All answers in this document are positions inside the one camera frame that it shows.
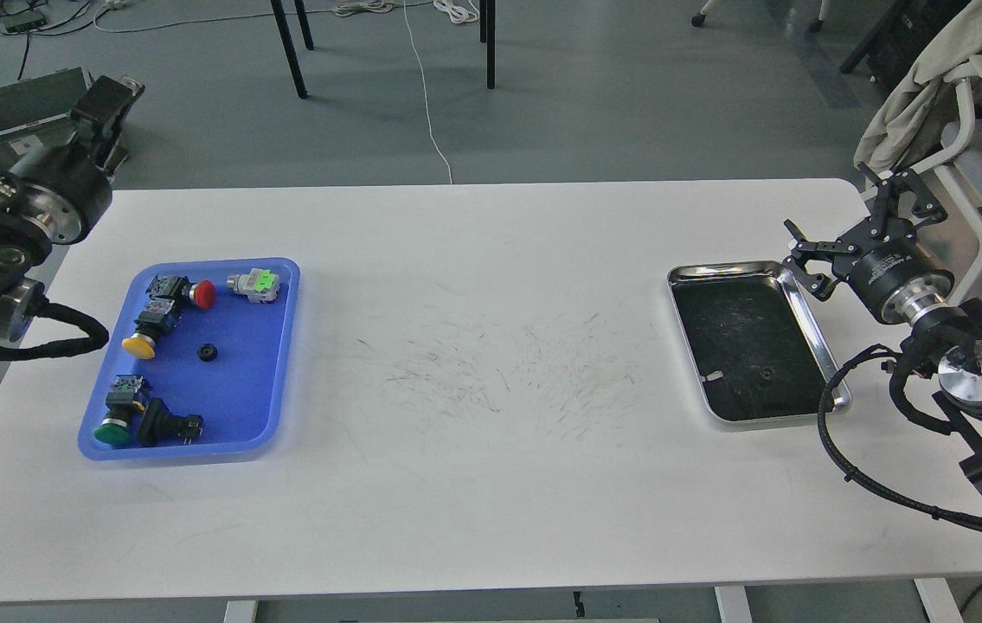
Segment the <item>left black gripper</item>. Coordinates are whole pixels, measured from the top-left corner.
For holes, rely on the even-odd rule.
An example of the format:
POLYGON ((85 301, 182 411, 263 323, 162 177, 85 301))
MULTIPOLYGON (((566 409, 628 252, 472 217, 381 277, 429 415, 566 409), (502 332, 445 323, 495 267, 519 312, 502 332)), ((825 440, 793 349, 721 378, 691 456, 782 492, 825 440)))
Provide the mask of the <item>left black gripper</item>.
POLYGON ((123 122, 145 92, 131 76, 93 80, 70 111, 67 145, 36 147, 12 166, 21 186, 15 213, 42 229, 55 245, 85 240, 111 204, 113 189, 103 170, 128 157, 120 143, 123 122))

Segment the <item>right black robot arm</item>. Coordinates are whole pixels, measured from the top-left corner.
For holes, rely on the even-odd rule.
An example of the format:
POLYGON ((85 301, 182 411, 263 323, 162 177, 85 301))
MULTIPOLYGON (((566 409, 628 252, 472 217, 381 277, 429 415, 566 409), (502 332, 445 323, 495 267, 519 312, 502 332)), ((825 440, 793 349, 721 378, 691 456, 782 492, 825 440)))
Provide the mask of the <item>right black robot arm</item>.
POLYGON ((867 217, 834 241, 809 241, 786 221, 793 241, 783 265, 815 299, 827 300, 846 284, 876 322, 908 324, 910 334, 900 350, 873 344, 826 380, 816 414, 820 442, 846 480, 893 504, 982 533, 982 517, 923 504, 867 476, 828 431, 833 391, 859 364, 882 360, 889 398, 906 421, 960 435, 972 449, 960 469, 982 496, 982 434, 974 428, 982 422, 982 300, 951 303, 953 273, 919 241, 919 228, 948 214, 918 175, 879 174, 866 165, 861 170, 875 192, 867 217))

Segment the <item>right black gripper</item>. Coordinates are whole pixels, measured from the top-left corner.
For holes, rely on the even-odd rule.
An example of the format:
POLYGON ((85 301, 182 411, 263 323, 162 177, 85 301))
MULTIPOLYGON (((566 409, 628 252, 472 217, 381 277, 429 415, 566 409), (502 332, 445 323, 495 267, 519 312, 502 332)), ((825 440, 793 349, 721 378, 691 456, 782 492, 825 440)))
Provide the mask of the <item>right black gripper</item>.
POLYGON ((842 280, 876 322, 909 323, 903 288, 917 281, 922 291, 943 299, 953 289, 953 273, 916 237, 919 228, 944 222, 948 212, 913 170, 877 173, 867 164, 858 169, 876 192, 868 217, 838 241, 809 241, 787 218, 783 223, 792 245, 782 265, 817 300, 829 299, 842 280), (808 272, 810 261, 836 261, 837 277, 808 272))

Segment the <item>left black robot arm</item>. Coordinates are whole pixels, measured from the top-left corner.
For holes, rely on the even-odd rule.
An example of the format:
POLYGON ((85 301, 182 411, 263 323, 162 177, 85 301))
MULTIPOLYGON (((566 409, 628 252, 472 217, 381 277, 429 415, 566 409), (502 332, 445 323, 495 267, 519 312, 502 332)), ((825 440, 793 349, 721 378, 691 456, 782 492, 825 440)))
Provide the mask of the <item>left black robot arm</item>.
POLYGON ((106 346, 99 320, 48 299, 29 272, 55 246, 86 240, 106 213, 126 158, 122 125, 144 90, 131 76, 100 76, 70 111, 67 142, 37 147, 0 170, 0 362, 78 357, 106 346))

